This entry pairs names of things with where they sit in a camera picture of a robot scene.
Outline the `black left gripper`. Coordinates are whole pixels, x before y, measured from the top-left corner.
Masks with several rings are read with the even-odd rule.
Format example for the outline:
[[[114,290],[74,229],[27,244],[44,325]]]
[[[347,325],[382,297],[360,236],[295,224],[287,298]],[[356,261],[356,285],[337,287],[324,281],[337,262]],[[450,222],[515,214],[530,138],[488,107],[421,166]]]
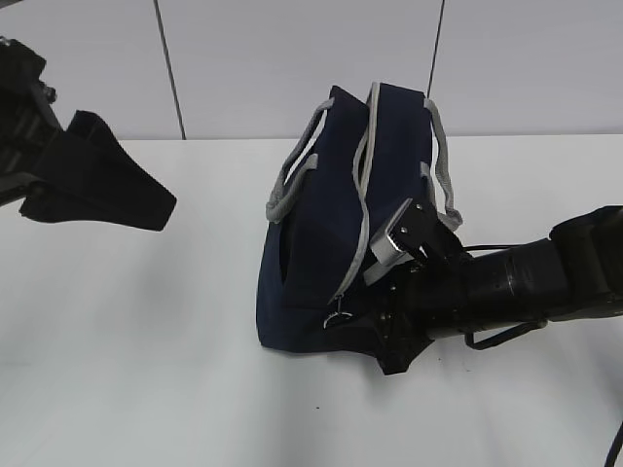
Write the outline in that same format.
[[[63,130],[41,80],[46,60],[1,38],[1,202],[57,224],[95,221],[160,232],[176,197],[135,162],[97,114],[75,113]]]

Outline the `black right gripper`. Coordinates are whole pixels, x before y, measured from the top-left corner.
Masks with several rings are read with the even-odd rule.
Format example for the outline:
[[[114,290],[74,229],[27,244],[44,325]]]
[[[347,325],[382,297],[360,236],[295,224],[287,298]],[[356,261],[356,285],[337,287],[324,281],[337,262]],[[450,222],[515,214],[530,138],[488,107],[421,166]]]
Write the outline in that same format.
[[[385,376],[406,373],[435,340],[487,329],[487,266],[418,262],[372,266],[372,315],[330,314],[323,350],[373,357]]]

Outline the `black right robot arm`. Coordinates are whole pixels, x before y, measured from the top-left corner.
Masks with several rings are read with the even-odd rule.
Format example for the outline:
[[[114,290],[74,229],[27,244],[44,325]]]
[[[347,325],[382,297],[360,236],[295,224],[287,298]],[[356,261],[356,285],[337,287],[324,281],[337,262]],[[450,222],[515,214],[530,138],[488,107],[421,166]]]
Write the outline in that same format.
[[[552,322],[622,312],[622,209],[609,205],[506,247],[463,246],[426,202],[406,201],[374,252],[388,273],[324,323],[330,343],[403,373],[433,342],[485,350]]]

